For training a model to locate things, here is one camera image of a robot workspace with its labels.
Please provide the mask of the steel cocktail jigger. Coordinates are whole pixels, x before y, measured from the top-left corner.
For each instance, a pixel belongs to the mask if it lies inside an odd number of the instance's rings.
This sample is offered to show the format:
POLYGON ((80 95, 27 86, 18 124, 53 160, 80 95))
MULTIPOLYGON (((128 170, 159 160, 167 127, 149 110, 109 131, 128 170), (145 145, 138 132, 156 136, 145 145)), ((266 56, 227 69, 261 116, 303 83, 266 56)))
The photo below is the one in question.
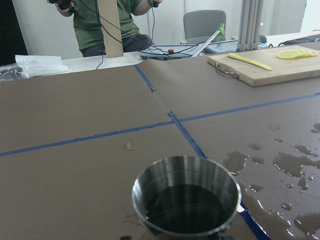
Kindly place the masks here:
POLYGON ((134 210, 156 240, 224 240, 241 198, 225 167, 196 156, 160 159, 132 187, 134 210))

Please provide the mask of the blue teach pendant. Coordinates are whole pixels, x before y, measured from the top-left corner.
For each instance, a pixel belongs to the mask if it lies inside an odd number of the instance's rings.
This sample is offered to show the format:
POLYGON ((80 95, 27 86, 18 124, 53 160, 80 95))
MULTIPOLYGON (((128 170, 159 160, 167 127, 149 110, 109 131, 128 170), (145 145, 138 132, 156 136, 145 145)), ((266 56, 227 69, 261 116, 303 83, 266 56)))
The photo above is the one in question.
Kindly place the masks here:
POLYGON ((153 59, 168 61, 175 59, 190 58, 199 49, 200 44, 179 44, 179 45, 152 45, 145 50, 140 51, 139 56, 142 60, 153 59))

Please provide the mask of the grey office chair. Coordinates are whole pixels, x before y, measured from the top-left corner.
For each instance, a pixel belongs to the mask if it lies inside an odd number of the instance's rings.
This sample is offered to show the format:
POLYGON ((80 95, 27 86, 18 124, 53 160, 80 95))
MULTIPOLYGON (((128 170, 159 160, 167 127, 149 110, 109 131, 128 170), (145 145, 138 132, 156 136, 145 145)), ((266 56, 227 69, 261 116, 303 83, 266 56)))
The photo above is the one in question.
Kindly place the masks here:
POLYGON ((224 24, 226 13, 223 10, 196 10, 183 16, 184 35, 187 44, 195 45, 206 42, 224 24))

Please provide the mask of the silver rod green tip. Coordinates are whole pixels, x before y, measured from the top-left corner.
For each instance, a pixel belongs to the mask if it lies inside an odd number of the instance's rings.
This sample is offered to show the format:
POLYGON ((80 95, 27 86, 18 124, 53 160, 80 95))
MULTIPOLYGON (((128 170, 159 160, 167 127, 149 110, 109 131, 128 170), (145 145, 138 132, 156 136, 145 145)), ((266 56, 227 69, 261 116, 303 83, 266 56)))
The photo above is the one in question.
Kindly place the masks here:
POLYGON ((221 23, 220 26, 217 28, 216 32, 205 42, 201 45, 201 47, 191 56, 192 58, 197 57, 207 45, 209 45, 212 40, 216 38, 216 40, 219 42, 221 39, 221 36, 225 35, 225 24, 221 23))

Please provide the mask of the person in green shirt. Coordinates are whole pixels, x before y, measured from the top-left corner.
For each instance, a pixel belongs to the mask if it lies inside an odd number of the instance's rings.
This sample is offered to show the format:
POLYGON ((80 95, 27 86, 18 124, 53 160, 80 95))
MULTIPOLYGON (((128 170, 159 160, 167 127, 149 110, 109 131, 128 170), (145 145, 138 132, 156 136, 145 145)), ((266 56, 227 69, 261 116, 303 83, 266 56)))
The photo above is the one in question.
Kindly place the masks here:
MULTIPOLYGON (((99 8, 96 0, 49 0, 64 17, 73 16, 73 28, 82 56, 101 56, 106 52, 99 8)), ((132 16, 142 16, 151 8, 158 7, 161 0, 118 0, 117 10, 122 48, 125 53, 149 48, 153 42, 141 34, 132 16)))

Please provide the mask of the yellow plastic knife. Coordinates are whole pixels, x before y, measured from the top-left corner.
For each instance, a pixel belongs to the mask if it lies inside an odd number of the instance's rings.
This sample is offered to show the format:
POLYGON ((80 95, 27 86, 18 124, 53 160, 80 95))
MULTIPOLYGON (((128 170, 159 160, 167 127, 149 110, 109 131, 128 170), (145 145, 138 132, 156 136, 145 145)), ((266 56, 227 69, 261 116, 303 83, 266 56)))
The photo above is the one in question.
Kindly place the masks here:
POLYGON ((268 65, 266 65, 264 63, 261 63, 261 62, 255 61, 255 60, 250 60, 250 59, 245 58, 243 56, 239 56, 239 55, 237 55, 235 53, 228 53, 227 56, 229 58, 233 58, 233 59, 236 59, 236 60, 240 60, 242 62, 246 62, 246 63, 252 64, 252 65, 255 65, 255 66, 260 67, 262 69, 265 69, 267 71, 272 71, 273 70, 270 66, 268 66, 268 65))

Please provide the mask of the wooden plank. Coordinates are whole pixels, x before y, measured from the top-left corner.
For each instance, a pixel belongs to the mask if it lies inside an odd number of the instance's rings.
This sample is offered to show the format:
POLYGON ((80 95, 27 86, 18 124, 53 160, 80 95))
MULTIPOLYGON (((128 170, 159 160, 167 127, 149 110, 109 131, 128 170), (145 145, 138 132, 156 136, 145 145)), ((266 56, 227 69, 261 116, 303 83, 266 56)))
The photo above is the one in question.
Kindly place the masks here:
POLYGON ((97 0, 99 20, 108 58, 124 55, 116 0, 97 0))

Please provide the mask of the lemon slice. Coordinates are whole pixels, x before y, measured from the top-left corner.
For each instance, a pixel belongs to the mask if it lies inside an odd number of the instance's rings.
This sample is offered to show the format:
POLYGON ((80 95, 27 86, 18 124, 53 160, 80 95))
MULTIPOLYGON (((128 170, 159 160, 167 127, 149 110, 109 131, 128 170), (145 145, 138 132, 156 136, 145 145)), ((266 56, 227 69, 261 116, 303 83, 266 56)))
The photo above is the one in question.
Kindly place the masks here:
POLYGON ((319 53, 318 53, 318 52, 310 51, 310 56, 312 56, 312 57, 316 57, 316 56, 318 56, 318 55, 319 55, 319 53))
POLYGON ((279 59, 291 60, 291 59, 300 58, 303 55, 304 55, 304 51, 303 50, 292 49, 292 50, 286 50, 286 51, 280 52, 277 55, 277 57, 279 59))
POLYGON ((293 49, 297 53, 297 58, 306 58, 310 56, 310 52, 308 50, 302 49, 293 49))
POLYGON ((310 51, 310 50, 305 50, 303 53, 303 57, 307 58, 307 57, 316 57, 318 55, 317 52, 314 51, 310 51))

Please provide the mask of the aluminium frame post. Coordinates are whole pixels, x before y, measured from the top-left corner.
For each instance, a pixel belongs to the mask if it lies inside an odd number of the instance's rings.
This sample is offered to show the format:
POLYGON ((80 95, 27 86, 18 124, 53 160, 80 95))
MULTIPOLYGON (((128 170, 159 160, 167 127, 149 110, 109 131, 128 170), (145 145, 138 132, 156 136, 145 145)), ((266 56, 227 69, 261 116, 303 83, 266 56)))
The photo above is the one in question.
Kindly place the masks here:
POLYGON ((263 3, 263 0, 242 1, 237 52, 258 49, 263 3))

